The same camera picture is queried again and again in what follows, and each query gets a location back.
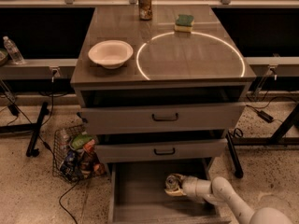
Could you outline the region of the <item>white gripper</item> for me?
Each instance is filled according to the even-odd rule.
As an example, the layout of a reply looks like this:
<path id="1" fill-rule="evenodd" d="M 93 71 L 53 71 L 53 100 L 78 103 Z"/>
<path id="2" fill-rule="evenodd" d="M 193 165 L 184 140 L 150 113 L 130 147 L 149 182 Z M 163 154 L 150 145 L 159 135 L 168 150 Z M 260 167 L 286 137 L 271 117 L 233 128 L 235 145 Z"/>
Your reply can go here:
<path id="1" fill-rule="evenodd" d="M 171 174 L 173 178 L 182 182 L 182 189 L 165 189 L 165 193 L 172 197 L 188 196 L 189 198 L 199 199 L 202 197 L 200 193 L 200 179 L 194 176 L 186 176 L 182 174 Z"/>

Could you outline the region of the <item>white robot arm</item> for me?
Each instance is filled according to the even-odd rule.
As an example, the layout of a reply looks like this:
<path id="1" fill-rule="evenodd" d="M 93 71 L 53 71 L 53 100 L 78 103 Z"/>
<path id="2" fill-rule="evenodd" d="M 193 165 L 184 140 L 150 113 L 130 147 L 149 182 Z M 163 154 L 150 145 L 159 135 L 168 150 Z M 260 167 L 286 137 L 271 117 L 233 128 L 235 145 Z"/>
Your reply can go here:
<path id="1" fill-rule="evenodd" d="M 165 180 L 164 191 L 169 196 L 187 196 L 193 200 L 202 198 L 214 205 L 226 203 L 239 224 L 292 224 L 285 214 L 275 208 L 252 209 L 221 176 L 210 181 L 191 175 L 171 174 Z"/>

